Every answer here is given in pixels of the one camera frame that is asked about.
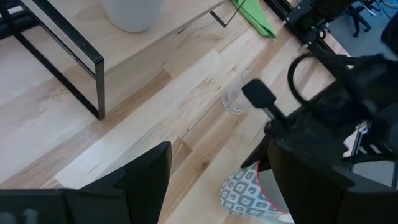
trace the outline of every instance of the white vase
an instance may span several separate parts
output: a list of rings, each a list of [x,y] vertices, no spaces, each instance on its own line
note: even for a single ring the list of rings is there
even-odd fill
[[[147,30],[158,18],[163,0],[103,0],[109,20],[127,32]]]

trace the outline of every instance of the floor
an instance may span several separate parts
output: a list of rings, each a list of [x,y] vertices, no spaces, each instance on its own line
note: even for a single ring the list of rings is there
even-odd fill
[[[353,6],[357,7],[359,3],[356,2]],[[397,9],[390,9],[383,4],[380,4],[380,6],[384,11],[380,16],[372,16],[367,10],[361,12],[361,15],[372,26],[372,29],[365,33],[363,32],[365,26],[360,24],[361,33],[357,38],[353,37],[355,28],[351,16],[343,14],[330,24],[331,33],[350,55],[359,57],[383,53],[389,59],[397,59],[397,56],[380,40],[381,33],[390,21],[389,17],[394,16]]]
[[[158,74],[102,122],[15,39],[0,41],[0,188],[80,188],[171,141],[172,176],[159,223],[259,223],[228,215],[218,191],[262,139],[267,121],[261,110],[227,112],[221,96],[228,85],[253,68],[250,77],[271,88],[285,114],[299,106],[286,74],[300,44],[263,7],[278,31],[276,40],[261,37],[240,15],[225,29],[205,15],[137,58],[135,73]],[[224,20],[233,11],[230,3],[216,10]],[[38,32],[34,28],[25,35],[35,39]],[[346,53],[331,35],[326,41]],[[162,49],[173,53],[158,54]],[[146,58],[156,63],[143,62]],[[332,81],[316,60],[300,65],[295,76],[306,97]]]

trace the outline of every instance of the wooden table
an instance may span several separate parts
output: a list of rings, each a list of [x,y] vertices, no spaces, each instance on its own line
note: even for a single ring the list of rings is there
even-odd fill
[[[224,2],[225,0],[165,0],[159,20],[149,30],[131,34],[112,25],[102,8],[101,0],[22,0],[24,8],[31,11],[47,32],[95,79],[97,111],[92,102],[82,99],[80,91],[71,83],[65,81],[63,84],[98,119],[105,116],[105,75],[125,72],[135,55]]]

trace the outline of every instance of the clear plastic cup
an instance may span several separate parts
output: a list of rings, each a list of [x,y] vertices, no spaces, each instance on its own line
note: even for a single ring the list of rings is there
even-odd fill
[[[224,93],[222,97],[223,104],[229,112],[233,114],[242,114],[249,110],[250,102],[244,96],[242,87],[249,81],[248,76],[252,71],[252,68],[243,71]]]

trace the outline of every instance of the wood grain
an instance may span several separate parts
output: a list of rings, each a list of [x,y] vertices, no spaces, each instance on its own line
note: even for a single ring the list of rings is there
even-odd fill
[[[180,166],[185,162],[188,156],[192,153],[192,149],[187,146],[181,138],[177,138],[175,142],[172,144],[172,167],[170,170],[170,175],[173,175],[174,172],[180,168]]]
[[[108,20],[100,0],[50,1],[105,59],[108,71],[148,46],[197,20],[224,0],[166,0],[159,19],[146,32],[130,34]]]
[[[228,215],[223,224],[250,224],[250,218],[243,218],[237,215]]]
[[[53,2],[74,9],[76,13],[69,16],[74,22],[84,21],[82,27],[107,23],[100,6],[90,4],[97,0],[85,0],[83,9],[75,9],[74,1]],[[237,116],[224,109],[221,96],[239,75],[252,68],[249,77],[266,83],[285,114],[299,106],[286,75],[301,44],[263,2],[261,6],[277,31],[276,40],[261,37],[240,14],[227,28],[207,14],[110,70],[106,77],[110,105],[102,122],[13,37],[1,40],[0,51],[7,53],[0,54],[0,188],[79,188],[170,141],[172,176],[159,223],[259,223],[228,215],[218,193],[221,183],[264,137],[268,120],[261,110],[251,108]],[[215,11],[228,20],[234,7],[227,3]],[[90,38],[97,34],[86,32]],[[90,80],[43,30],[36,27],[24,35],[79,88],[95,96]],[[132,34],[117,30],[107,35],[128,41]],[[97,44],[106,38],[99,37]],[[333,36],[326,41],[335,52],[345,53]],[[118,55],[115,62],[123,58],[127,56]],[[15,63],[18,60],[24,61],[23,67]],[[332,81],[316,60],[303,62],[295,74],[295,84],[306,98]]]

